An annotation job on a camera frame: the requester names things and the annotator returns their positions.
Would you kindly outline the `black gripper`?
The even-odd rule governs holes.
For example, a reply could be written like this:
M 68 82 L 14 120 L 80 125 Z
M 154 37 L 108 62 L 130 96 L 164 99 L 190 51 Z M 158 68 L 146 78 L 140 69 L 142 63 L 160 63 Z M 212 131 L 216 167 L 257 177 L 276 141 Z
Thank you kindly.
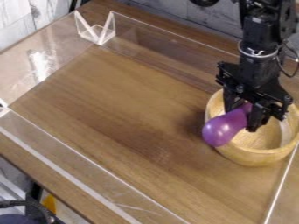
M 282 68 L 285 54 L 240 54 L 237 64 L 221 61 L 217 64 L 216 82 L 222 87 L 224 111 L 250 104 L 246 116 L 246 131 L 256 132 L 270 117 L 282 121 L 293 103 L 278 82 L 280 74 L 290 75 Z

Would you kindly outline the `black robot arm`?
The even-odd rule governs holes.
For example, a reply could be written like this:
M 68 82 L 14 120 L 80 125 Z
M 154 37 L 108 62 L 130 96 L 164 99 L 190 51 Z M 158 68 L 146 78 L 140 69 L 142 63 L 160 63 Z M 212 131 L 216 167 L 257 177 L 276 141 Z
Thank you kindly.
M 245 129 L 253 132 L 269 118 L 282 120 L 293 97 L 278 83 L 285 53 L 292 51 L 286 39 L 296 32 L 299 19 L 294 0 L 232 0 L 238 7 L 242 39 L 237 42 L 238 63 L 217 64 L 216 82 L 222 86 L 224 110 L 229 112 L 250 103 Z

